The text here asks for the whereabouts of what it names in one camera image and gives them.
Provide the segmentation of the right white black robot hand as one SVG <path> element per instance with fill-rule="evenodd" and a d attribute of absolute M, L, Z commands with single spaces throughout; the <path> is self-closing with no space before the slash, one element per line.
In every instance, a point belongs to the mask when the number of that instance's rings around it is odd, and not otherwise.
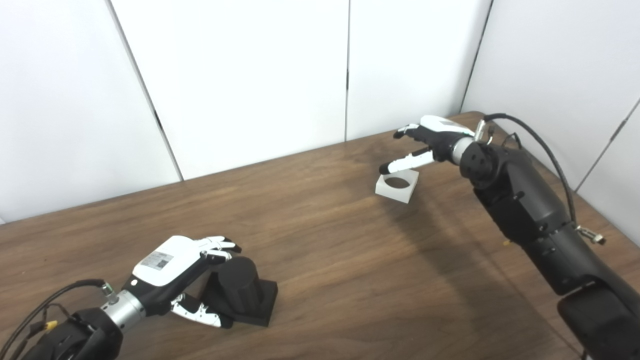
<path fill-rule="evenodd" d="M 474 142 L 475 132 L 447 118 L 425 115 L 418 123 L 410 123 L 393 133 L 394 139 L 405 136 L 424 143 L 426 147 L 380 165 L 378 171 L 381 175 L 416 169 L 432 162 L 448 161 L 457 165 L 461 157 L 460 154 L 455 155 L 457 149 L 464 152 Z"/>

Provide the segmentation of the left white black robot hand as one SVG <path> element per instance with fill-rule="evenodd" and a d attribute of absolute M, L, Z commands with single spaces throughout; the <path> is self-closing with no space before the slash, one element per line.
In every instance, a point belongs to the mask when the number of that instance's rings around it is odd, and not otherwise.
<path fill-rule="evenodd" d="M 187 288 L 215 265 L 242 253 L 242 248 L 223 235 L 191 239 L 172 235 L 138 262 L 122 289 L 135 297 L 146 317 L 172 312 L 189 321 L 230 329 L 233 319 L 220 314 Z"/>

